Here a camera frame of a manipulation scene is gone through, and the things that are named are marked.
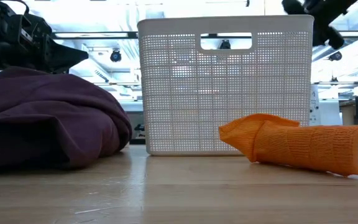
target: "purple cloth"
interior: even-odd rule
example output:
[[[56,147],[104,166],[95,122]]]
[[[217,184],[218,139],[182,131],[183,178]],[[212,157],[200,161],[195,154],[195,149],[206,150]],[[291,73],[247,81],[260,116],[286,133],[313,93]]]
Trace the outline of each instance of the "purple cloth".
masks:
[[[0,167],[84,167],[121,150],[131,136],[117,100],[82,78],[18,67],[0,72]]]

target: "wooden tabletop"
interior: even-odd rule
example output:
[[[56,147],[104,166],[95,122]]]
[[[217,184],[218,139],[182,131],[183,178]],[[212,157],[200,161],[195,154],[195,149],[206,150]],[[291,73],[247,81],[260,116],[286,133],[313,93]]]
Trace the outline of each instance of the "wooden tabletop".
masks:
[[[358,223],[358,176],[131,146],[83,170],[0,174],[0,223]]]

